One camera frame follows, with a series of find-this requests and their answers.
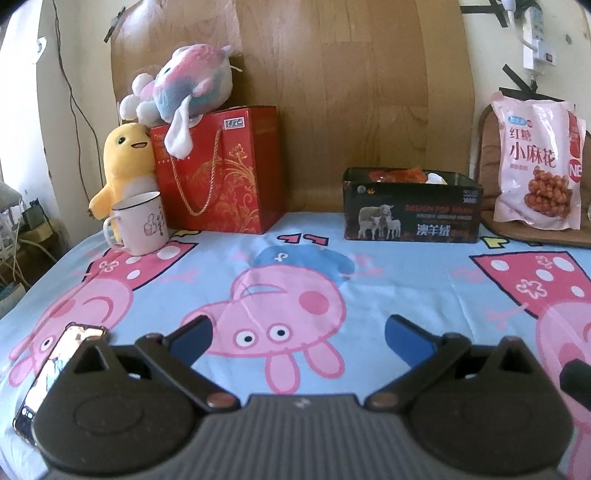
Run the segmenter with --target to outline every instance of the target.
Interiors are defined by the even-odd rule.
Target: white mug
[[[139,257],[155,252],[170,240],[160,192],[134,195],[115,203],[111,209],[113,215],[103,223],[103,234],[111,248]],[[108,227],[113,220],[117,221],[123,245],[111,240]]]

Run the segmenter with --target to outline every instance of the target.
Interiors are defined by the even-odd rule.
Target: bed
[[[365,398],[412,366],[388,346],[393,313],[478,343],[518,335],[556,382],[567,361],[591,362],[587,272],[591,251],[527,245],[483,227],[476,244],[346,241],[337,213],[288,213],[261,236],[179,231],[141,258],[108,250],[97,233],[0,320],[0,466],[14,480],[45,472],[12,418],[47,339],[74,320],[104,325],[125,344],[206,313],[218,332],[193,368],[243,403],[252,393]],[[589,480],[591,412],[566,401],[576,429],[561,468]]]

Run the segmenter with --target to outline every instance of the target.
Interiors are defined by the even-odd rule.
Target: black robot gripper
[[[575,358],[560,372],[560,389],[591,411],[591,365]]]
[[[256,394],[240,405],[191,369],[212,340],[204,316],[134,345],[86,340],[33,421],[44,480],[564,478],[572,420],[521,339],[472,345],[388,322],[402,358],[413,340],[430,353],[363,405]]]

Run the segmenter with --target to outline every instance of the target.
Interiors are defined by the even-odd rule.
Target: yellow plush toy
[[[107,183],[90,201],[95,218],[109,216],[111,207],[125,198],[158,190],[150,131],[141,124],[124,124],[109,134],[103,163]],[[112,225],[115,238],[121,241],[116,221]]]

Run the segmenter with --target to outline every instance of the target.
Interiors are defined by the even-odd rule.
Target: black tape
[[[124,12],[125,12],[125,7],[123,7],[120,10],[120,12],[117,14],[117,16],[111,20],[111,26],[109,27],[109,31],[107,32],[107,35],[105,35],[105,39],[104,39],[105,43],[107,43],[109,41],[109,39],[111,38],[111,36],[113,35],[113,32],[117,28],[117,25],[119,24],[119,20],[121,19],[121,15],[123,15]]]
[[[506,63],[503,67],[503,72],[505,72],[507,76],[511,80],[513,80],[513,82],[519,87],[519,90],[499,87],[499,90],[506,97],[516,98],[518,100],[553,100],[555,102],[564,102],[564,100],[561,100],[559,98],[549,97],[547,95],[536,93],[536,90],[538,88],[537,83],[533,81],[532,85],[534,88],[530,87]]]
[[[501,24],[501,27],[507,28],[507,20],[505,20],[505,9],[496,0],[489,0],[490,5],[462,5],[460,12],[462,14],[495,14],[496,19]]]

